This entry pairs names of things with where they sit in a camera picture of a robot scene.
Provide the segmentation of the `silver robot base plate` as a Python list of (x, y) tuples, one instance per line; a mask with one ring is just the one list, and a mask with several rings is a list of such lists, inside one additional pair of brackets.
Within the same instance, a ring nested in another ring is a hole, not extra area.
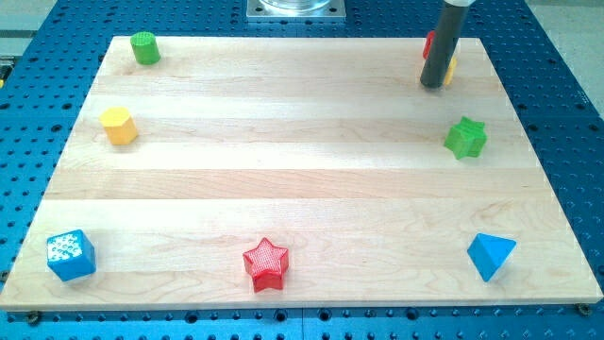
[(247, 0), (246, 17), (251, 22), (343, 22), (344, 0)]

